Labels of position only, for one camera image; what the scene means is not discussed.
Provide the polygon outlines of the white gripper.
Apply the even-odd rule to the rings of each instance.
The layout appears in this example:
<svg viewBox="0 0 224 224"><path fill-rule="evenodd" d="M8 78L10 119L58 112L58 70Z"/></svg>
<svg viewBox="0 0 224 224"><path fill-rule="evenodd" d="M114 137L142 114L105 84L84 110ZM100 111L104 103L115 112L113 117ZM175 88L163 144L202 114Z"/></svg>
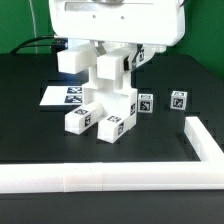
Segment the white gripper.
<svg viewBox="0 0 224 224"><path fill-rule="evenodd" d="M49 0L51 23L58 36L133 43L128 46L128 67L143 64L142 44L173 46L185 34L183 0Z"/></svg>

